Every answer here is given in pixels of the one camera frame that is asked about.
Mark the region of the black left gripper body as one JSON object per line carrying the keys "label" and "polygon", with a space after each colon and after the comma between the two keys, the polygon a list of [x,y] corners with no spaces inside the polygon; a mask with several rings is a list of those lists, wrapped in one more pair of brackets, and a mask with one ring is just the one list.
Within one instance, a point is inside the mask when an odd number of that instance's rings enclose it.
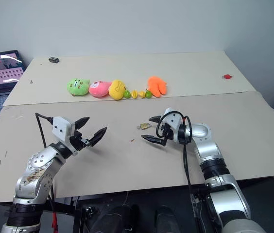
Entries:
{"label": "black left gripper body", "polygon": [[90,146],[90,141],[82,138],[82,134],[77,130],[69,137],[69,141],[77,151],[81,151],[83,148]]}

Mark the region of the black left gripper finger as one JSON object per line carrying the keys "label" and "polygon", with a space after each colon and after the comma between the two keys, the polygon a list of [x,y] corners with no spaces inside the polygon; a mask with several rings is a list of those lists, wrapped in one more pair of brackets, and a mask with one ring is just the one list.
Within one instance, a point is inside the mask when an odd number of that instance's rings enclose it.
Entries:
{"label": "black left gripper finger", "polygon": [[96,145],[103,138],[104,134],[106,133],[106,130],[107,127],[104,127],[98,130],[96,133],[94,133],[93,137],[88,140],[88,146],[93,147],[94,145]]}
{"label": "black left gripper finger", "polygon": [[90,119],[90,117],[83,117],[83,118],[80,118],[79,120],[75,121],[74,122],[75,130],[82,128],[88,122],[89,119]]}

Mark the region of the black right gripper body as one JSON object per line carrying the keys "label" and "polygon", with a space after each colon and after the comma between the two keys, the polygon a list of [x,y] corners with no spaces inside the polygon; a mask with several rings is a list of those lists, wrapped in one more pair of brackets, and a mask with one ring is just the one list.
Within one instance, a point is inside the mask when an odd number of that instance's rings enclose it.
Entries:
{"label": "black right gripper body", "polygon": [[160,139],[160,144],[165,146],[168,140],[173,140],[173,131],[169,124],[158,124],[156,136]]}

